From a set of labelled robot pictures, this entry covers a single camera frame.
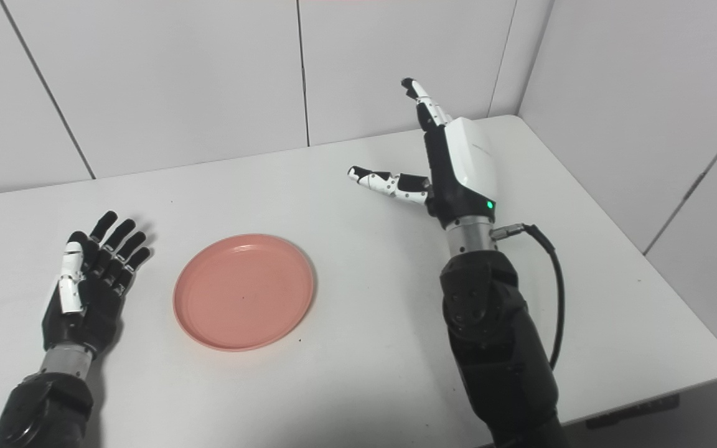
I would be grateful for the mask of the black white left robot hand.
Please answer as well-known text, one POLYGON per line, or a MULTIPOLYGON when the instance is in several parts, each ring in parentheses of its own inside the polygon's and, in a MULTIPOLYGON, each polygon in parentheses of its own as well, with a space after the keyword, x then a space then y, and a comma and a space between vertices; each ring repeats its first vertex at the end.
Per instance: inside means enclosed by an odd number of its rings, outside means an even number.
POLYGON ((136 222, 106 212, 90 233, 73 232, 42 321, 43 349, 78 345, 94 357, 115 340, 125 295, 151 257, 136 222))

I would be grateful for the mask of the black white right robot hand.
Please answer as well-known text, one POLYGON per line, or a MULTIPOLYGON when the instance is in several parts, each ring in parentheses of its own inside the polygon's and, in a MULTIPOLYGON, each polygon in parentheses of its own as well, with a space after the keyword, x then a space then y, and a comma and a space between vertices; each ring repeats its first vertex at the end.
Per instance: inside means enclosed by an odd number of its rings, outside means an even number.
POLYGON ((415 79, 404 78, 401 85, 416 103, 430 174, 353 166, 348 178, 390 198, 425 206, 443 229, 472 217, 495 223, 498 179, 486 133, 474 120, 452 118, 415 79))

